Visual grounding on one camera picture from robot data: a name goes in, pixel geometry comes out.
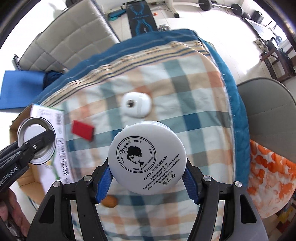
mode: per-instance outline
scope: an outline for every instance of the barbell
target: barbell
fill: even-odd
[[[198,0],[198,4],[200,8],[204,11],[209,11],[212,9],[212,6],[216,6],[216,7],[230,8],[232,9],[232,12],[237,16],[242,16],[244,14],[242,7],[237,3],[233,3],[231,7],[229,7],[222,4],[212,3],[211,0]]]

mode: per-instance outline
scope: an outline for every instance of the beige sofa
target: beige sofa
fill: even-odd
[[[116,43],[119,39],[96,1],[83,0],[62,13],[34,39],[19,65],[22,70],[61,72]]]

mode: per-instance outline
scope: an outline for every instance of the plaid blanket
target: plaid blanket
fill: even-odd
[[[39,98],[42,105],[65,111],[67,146],[76,181],[103,164],[118,132],[143,120],[159,121],[171,128],[182,141],[190,162],[204,175],[218,182],[234,181],[236,145],[231,100],[215,61],[203,42],[190,32],[194,38],[189,41],[167,38],[152,47],[147,44],[117,56],[108,64],[96,63],[87,73],[73,70],[74,80],[64,77],[62,84]],[[121,112],[121,98],[128,92],[151,96],[153,107],[148,116],[138,119]],[[95,126],[92,142],[71,133],[73,120]],[[198,211],[182,180],[156,195],[131,193],[113,180],[108,194],[117,197],[118,205],[97,205],[97,211],[109,240],[186,240]],[[75,205],[72,211],[76,238],[80,240]],[[221,202],[213,240],[219,240],[222,219]]]

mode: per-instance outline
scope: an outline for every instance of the tin can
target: tin can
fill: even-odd
[[[54,128],[48,120],[42,117],[30,117],[28,119],[25,119],[20,124],[17,130],[18,146],[21,147],[26,141],[46,130],[52,130],[54,132],[54,135],[56,136]],[[53,143],[35,153],[35,156],[30,161],[30,163],[34,165],[41,165],[46,163],[53,156],[56,144],[57,140],[55,138]]]

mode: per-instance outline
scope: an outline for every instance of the metal can lid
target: metal can lid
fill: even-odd
[[[30,117],[24,120],[17,130],[17,143],[21,147],[26,141],[44,132],[45,130],[52,130],[53,126],[50,122],[42,117]],[[56,147],[56,140],[37,152],[30,163],[35,165],[41,165],[46,163],[54,154]]]
[[[126,126],[111,143],[108,164],[128,190],[156,194],[173,187],[186,168],[185,148],[178,136],[156,121]]]

